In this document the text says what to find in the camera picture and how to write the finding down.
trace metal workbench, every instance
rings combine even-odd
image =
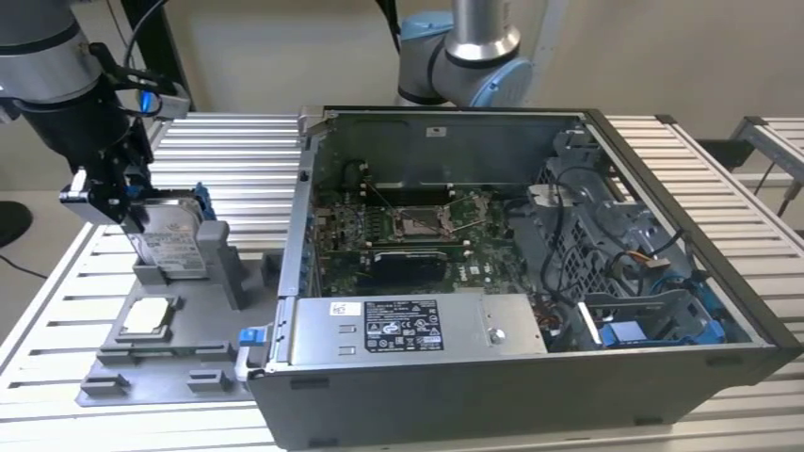
[[[800,238],[677,125],[653,117],[609,119],[804,341]],[[231,224],[231,243],[244,258],[281,247],[299,153],[295,118],[193,114],[173,124],[157,124],[152,139],[156,185],[205,182],[219,216]],[[273,450],[272,435],[249,402],[76,405],[79,382],[135,281],[133,261],[117,227],[84,227],[0,348],[0,449]],[[804,450],[804,360],[756,386],[725,390],[673,426],[391,446],[411,451],[499,449]]]

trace warning label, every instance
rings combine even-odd
[[[435,299],[368,301],[364,309],[365,349],[369,352],[444,350]]]

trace circuit board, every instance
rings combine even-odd
[[[323,296],[532,292],[504,203],[491,193],[451,190],[441,205],[323,199],[315,210]]]

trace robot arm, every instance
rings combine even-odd
[[[516,106],[532,63],[519,57],[509,0],[452,0],[452,12],[401,23],[399,94],[404,105]]]
[[[92,223],[117,223],[125,232],[140,233],[129,205],[137,193],[152,190],[147,165],[153,160],[141,117],[163,116],[164,98],[181,89],[117,66],[105,45],[87,41],[67,2],[0,0],[0,10],[0,97],[8,119],[21,114],[45,145],[67,158],[75,179],[61,202]],[[121,89],[159,94],[159,109],[144,114],[125,109]]]
[[[181,87],[120,67],[101,43],[89,43],[68,2],[0,0],[0,110],[25,117],[75,178],[60,200],[96,224],[141,233],[132,200],[153,193],[153,160],[141,117],[187,112]],[[453,0],[448,12],[420,13],[401,25],[400,96],[408,103],[516,105],[532,64],[516,57],[519,31],[508,0]],[[120,105],[117,91],[157,94],[157,110]]]

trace sticker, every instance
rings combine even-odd
[[[363,303],[333,301],[329,303],[329,315],[360,315]]]
[[[443,138],[447,136],[447,128],[445,127],[427,127],[424,131],[424,135],[428,138]]]
[[[195,233],[144,233],[141,240],[161,271],[203,270]]]
[[[444,350],[435,299],[367,301],[364,321],[365,349],[371,353]]]

